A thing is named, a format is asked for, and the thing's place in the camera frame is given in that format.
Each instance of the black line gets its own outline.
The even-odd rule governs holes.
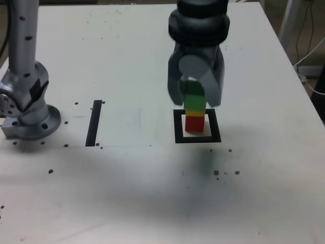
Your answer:
[[[95,146],[98,123],[100,121],[102,100],[95,100],[92,106],[92,112],[88,127],[86,146]]]

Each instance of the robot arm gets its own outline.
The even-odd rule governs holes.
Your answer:
[[[9,68],[0,83],[0,111],[7,138],[36,140],[61,123],[59,111],[44,100],[49,84],[45,67],[35,60],[39,0],[8,0]]]
[[[198,81],[211,107],[221,103],[224,62],[219,44],[229,31],[228,0],[179,0],[169,18],[175,49],[168,63],[168,91],[183,105],[186,82]]]

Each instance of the toy block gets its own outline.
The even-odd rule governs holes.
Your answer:
[[[202,117],[205,116],[205,108],[201,111],[186,109],[185,114],[186,116]]]
[[[203,132],[205,116],[195,117],[186,116],[185,131],[187,132]]]

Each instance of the white table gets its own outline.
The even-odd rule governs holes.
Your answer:
[[[262,8],[229,5],[213,144],[174,141],[173,9],[40,7],[62,124],[35,142],[1,135],[1,244],[325,242],[325,129]],[[85,147],[96,99],[100,146]]]

